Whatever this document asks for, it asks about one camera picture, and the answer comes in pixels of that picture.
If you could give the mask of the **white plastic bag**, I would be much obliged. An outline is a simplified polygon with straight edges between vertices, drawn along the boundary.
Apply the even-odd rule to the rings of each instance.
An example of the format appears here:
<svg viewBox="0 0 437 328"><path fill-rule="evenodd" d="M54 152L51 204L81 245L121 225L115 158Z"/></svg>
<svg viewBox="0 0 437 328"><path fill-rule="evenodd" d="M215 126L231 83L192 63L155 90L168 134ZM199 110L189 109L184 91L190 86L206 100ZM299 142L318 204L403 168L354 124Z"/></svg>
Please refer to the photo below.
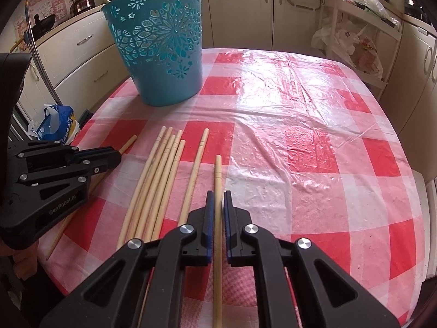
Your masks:
<svg viewBox="0 0 437 328"><path fill-rule="evenodd" d="M311 46L315 49L328 52L331 36L331 26L325 25L317 30L311 40ZM335 60L343 61L351 67L355 67L352 55L356 51L356 46L360 43L361 34L365 27L359 28L351 21L338 23L335 27L331 52Z"/></svg>

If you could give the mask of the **white shelf rack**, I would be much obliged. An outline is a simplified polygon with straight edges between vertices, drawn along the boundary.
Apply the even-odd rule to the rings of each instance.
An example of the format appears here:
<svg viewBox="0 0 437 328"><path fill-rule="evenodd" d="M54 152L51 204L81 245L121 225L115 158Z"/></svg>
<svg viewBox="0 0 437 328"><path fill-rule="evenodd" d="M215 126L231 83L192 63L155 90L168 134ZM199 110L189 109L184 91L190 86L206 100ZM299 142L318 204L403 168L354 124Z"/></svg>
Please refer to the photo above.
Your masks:
<svg viewBox="0 0 437 328"><path fill-rule="evenodd" d="M330 50L335 27L346 21L365 27L352 55L355 67L351 68L365 84L383 91L400 47L401 21L391 16L379 0L321 0L318 30L325 25L332 30L328 52L320 51L329 59L335 60Z"/></svg>

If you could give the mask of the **steel kettle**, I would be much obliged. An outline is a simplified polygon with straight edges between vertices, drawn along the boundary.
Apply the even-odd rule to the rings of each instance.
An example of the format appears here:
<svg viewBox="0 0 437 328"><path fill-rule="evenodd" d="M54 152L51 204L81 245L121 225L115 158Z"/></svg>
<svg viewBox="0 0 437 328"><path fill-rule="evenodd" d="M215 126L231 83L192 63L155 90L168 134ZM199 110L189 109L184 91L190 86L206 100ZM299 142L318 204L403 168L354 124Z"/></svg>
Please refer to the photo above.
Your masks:
<svg viewBox="0 0 437 328"><path fill-rule="evenodd" d="M70 14L77 16L80 13L93 9L96 6L94 0L71 0Z"/></svg>

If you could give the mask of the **teal perforated plastic basket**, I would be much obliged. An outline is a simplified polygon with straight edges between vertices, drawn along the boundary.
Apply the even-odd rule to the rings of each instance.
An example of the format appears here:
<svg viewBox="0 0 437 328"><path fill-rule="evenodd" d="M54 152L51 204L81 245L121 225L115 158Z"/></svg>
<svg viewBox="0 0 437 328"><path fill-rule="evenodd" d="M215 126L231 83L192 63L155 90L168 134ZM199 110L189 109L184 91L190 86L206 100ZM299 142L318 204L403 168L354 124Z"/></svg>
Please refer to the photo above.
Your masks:
<svg viewBox="0 0 437 328"><path fill-rule="evenodd" d="M202 0L112 0L102 12L144 104L163 107L202 88Z"/></svg>

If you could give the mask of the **red white checkered tablecloth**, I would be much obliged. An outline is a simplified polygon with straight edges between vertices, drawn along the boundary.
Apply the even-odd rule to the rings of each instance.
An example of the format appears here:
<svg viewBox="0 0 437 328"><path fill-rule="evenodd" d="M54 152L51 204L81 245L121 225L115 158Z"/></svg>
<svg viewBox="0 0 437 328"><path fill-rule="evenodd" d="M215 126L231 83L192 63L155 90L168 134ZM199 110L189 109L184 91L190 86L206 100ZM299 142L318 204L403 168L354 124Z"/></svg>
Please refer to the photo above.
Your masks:
<svg viewBox="0 0 437 328"><path fill-rule="evenodd" d="M205 50L199 94L170 107L142 103L123 83L75 139L120 148L121 164L39 260L71 292L116 250L125 212L159 131L186 144L162 229L176 227L202 133L209 131L192 208L213 188L215 157L233 203L277 238L306 237L404 323L424 280L424 225L413 173L372 93L338 62L261 50Z"/></svg>

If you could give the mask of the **blue plastic bag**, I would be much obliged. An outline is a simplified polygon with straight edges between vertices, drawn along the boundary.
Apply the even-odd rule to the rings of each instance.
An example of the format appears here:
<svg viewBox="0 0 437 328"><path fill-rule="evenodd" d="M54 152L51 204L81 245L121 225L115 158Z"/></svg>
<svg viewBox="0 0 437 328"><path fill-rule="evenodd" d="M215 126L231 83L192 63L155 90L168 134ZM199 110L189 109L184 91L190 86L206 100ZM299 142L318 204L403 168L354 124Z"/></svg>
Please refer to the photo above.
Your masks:
<svg viewBox="0 0 437 328"><path fill-rule="evenodd" d="M70 106L45 104L27 126L27 135L39 141L71 144L79 132L79 123Z"/></svg>

